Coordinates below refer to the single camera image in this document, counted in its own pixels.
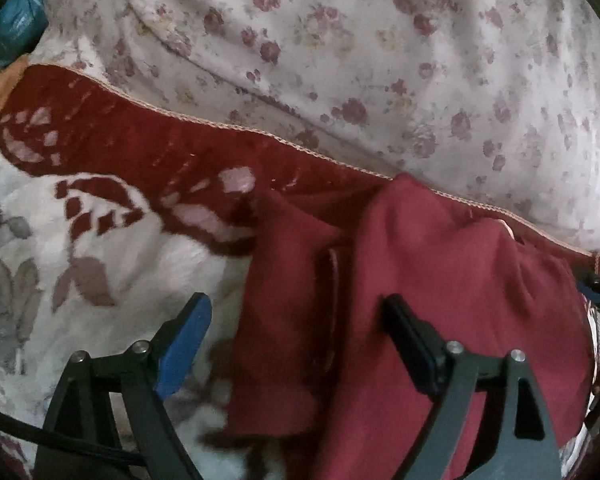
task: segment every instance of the floral pattern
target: floral pattern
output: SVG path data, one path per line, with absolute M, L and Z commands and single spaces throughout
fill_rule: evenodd
M 48 13 L 37 60 L 407 170 L 600 249 L 600 21 L 585 0 L 48 0 Z
M 36 61 L 361 168 L 407 170 L 600 248 L 600 22 L 584 0 L 48 0 L 47 11 Z M 9 120 L 50 118 L 40 108 Z M 8 152 L 39 162 L 8 128 Z M 41 140 L 57 167 L 67 164 L 60 136 Z M 72 351 L 121 351 L 202 290 L 214 322 L 170 399 L 176 429 L 205 478 L 284 478 L 275 443 L 219 437 L 230 393 L 222 355 L 248 260 L 163 233 L 125 182 L 31 178 L 3 158 L 0 170 L 4 410 L 41 424 Z M 174 193 L 162 206 L 192 221 Z M 21 454 L 30 468 L 34 448 Z

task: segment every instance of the red blanket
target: red blanket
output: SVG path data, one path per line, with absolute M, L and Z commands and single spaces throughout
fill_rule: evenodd
M 380 299 L 398 292 L 473 352 L 523 349 L 565 444 L 592 380 L 586 310 L 568 264 L 410 177 L 379 188 L 261 193 L 228 431 L 302 436 L 288 446 L 291 479 L 390 480 L 430 410 L 379 323 Z M 361 215 L 338 214 L 370 194 Z M 483 405 L 476 395 L 449 478 L 464 472 Z

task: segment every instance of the red fleece fabric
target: red fleece fabric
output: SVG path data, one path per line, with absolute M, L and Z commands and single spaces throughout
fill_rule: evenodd
M 290 479 L 390 480 L 431 407 L 381 329 L 379 302 L 397 292 L 472 352 L 525 351 L 558 444 L 575 436 L 593 355 L 568 264 L 405 175 L 361 190 L 373 195 L 361 218 L 339 218 L 355 194 L 259 197 L 228 433 L 304 438 L 288 455 Z M 474 396 L 446 478 L 464 472 L 483 405 Z

